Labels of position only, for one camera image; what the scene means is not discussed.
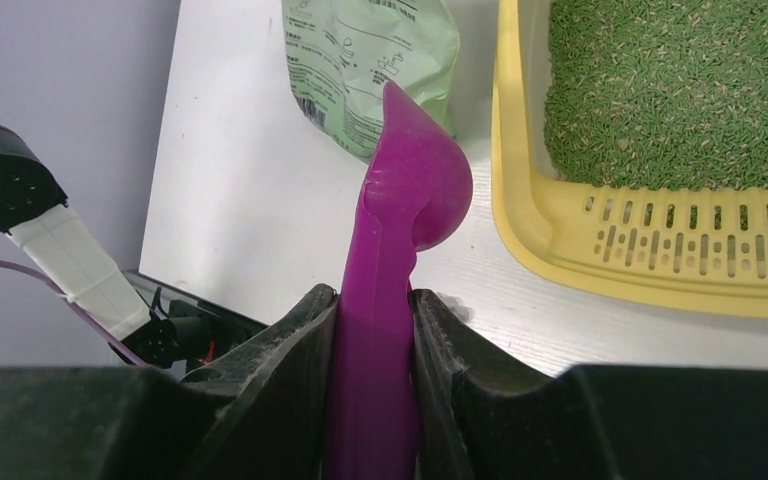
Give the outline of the green cat litter bag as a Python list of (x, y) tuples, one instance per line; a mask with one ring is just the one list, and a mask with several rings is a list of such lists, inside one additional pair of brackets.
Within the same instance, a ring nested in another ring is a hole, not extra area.
[(282, 4), (292, 95), (304, 116), (363, 162), (395, 82), (449, 134), (460, 34), (440, 0), (293, 0)]

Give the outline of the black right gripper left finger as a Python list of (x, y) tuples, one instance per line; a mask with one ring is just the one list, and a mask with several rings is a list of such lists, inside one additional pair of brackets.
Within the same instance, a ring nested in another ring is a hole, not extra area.
[(315, 479), (336, 319), (314, 286), (182, 379), (155, 368), (0, 368), (0, 479)]

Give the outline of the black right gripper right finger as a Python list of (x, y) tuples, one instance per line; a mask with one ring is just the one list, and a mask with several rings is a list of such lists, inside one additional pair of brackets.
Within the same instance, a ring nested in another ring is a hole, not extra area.
[(424, 479), (768, 479), (768, 370), (520, 362), (413, 292)]

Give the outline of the magenta plastic scoop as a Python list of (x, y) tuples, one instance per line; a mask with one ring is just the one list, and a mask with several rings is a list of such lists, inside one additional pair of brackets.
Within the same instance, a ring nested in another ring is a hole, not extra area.
[(368, 165), (337, 305), (323, 475), (410, 479), (420, 439), (411, 383), (410, 277), (420, 252), (449, 238), (472, 201), (456, 141), (394, 82)]

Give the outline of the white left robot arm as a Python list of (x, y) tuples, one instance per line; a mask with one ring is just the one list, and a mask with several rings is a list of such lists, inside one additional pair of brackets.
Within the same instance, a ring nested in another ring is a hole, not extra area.
[(0, 268), (45, 283), (125, 362), (168, 369), (180, 360), (173, 324), (137, 293), (48, 168), (1, 125), (0, 234), (36, 265), (0, 260)]

